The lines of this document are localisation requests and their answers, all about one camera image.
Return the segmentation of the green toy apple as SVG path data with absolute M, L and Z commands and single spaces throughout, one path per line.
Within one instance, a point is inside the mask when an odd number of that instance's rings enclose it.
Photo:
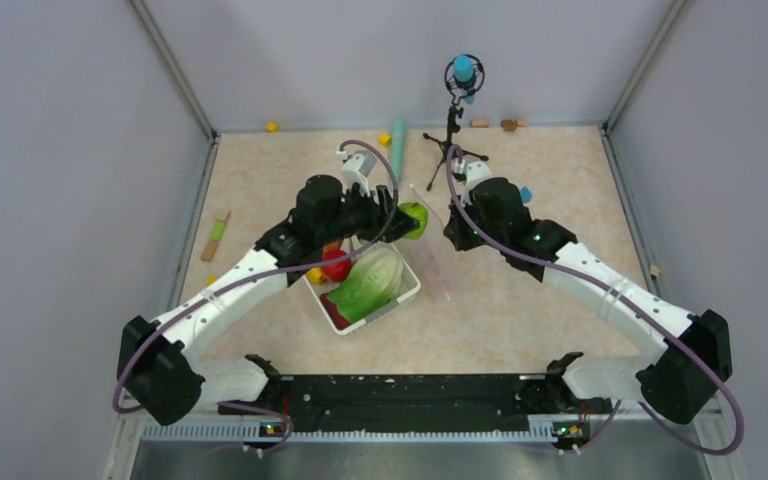
M 404 235 L 404 238 L 410 240 L 420 239 L 428 224 L 429 213 L 426 206 L 420 202 L 404 202 L 399 205 L 399 209 L 415 222 L 415 225 Z

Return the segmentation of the clear pink zip top bag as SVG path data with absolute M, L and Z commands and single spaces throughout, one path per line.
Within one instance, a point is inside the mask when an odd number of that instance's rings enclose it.
M 411 256 L 416 261 L 416 273 L 424 288 L 436 301 L 451 302 L 459 295 L 460 281 L 455 264 L 456 252 L 443 235 L 444 224 L 427 201 L 421 188 L 408 184 L 411 200 L 423 206 L 428 214 L 422 236 L 412 241 Z

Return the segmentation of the green toy napa cabbage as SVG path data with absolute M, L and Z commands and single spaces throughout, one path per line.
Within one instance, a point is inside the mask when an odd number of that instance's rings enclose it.
M 366 318 L 399 295 L 404 262 L 388 248 L 370 249 L 360 256 L 349 276 L 328 299 L 351 324 Z

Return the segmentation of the red toy apple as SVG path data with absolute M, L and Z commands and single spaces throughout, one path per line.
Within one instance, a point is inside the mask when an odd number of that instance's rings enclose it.
M 342 249 L 332 249 L 324 253 L 323 260 L 330 261 L 345 255 L 346 252 Z M 351 259 L 344 259 L 336 263 L 325 265 L 321 270 L 329 282 L 341 283 L 349 276 L 352 266 L 353 262 Z

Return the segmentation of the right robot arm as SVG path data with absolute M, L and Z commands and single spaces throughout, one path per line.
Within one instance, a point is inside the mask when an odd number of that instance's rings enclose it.
M 695 314 L 637 285 L 598 259 L 568 229 L 534 219 L 519 189 L 492 174 L 456 175 L 464 190 L 450 205 L 445 236 L 458 251 L 496 248 L 514 269 L 563 290 L 616 328 L 636 356 L 570 353 L 546 385 L 549 404 L 572 412 L 586 399 L 644 402 L 688 424 L 732 374 L 729 327 L 712 309 Z

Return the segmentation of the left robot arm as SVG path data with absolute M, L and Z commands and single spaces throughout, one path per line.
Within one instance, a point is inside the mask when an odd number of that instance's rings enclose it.
M 124 326 L 115 411 L 127 412 L 124 393 L 161 425 L 223 401 L 242 400 L 262 414 L 274 410 L 281 388 L 268 378 L 264 362 L 205 368 L 204 352 L 256 305 L 321 266 L 326 245 L 351 237 L 368 246 L 391 243 L 419 229 L 419 221 L 397 201 L 384 185 L 369 194 L 360 184 L 344 188 L 330 175 L 309 178 L 288 216 L 206 291 L 153 319 L 137 316 Z

